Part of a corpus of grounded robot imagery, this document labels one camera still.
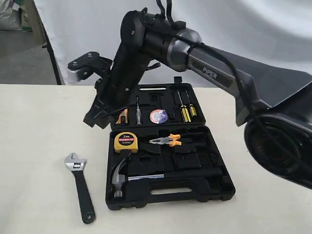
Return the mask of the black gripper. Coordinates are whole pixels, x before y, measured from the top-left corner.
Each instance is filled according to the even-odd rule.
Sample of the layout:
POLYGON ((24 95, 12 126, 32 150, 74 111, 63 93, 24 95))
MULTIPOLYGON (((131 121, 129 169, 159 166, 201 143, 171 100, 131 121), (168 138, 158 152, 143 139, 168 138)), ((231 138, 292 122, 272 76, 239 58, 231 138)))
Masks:
POLYGON ((102 81, 83 122, 89 127, 96 124, 101 129, 109 126, 115 120, 113 112, 127 105, 150 61, 148 46, 136 50, 120 46, 114 60, 98 56, 94 62, 95 73, 102 81))

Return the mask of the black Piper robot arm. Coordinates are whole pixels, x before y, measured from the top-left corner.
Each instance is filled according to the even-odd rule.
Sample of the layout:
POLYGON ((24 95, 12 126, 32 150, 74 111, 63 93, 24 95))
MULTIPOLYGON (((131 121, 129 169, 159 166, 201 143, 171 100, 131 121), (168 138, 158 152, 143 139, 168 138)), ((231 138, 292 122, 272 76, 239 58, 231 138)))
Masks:
POLYGON ((113 61, 100 73, 97 95, 84 122, 105 128, 129 102, 150 61, 191 70, 235 99, 236 124, 246 146, 267 171, 312 186, 312 77, 212 48, 198 32, 168 14, 128 12, 113 61))

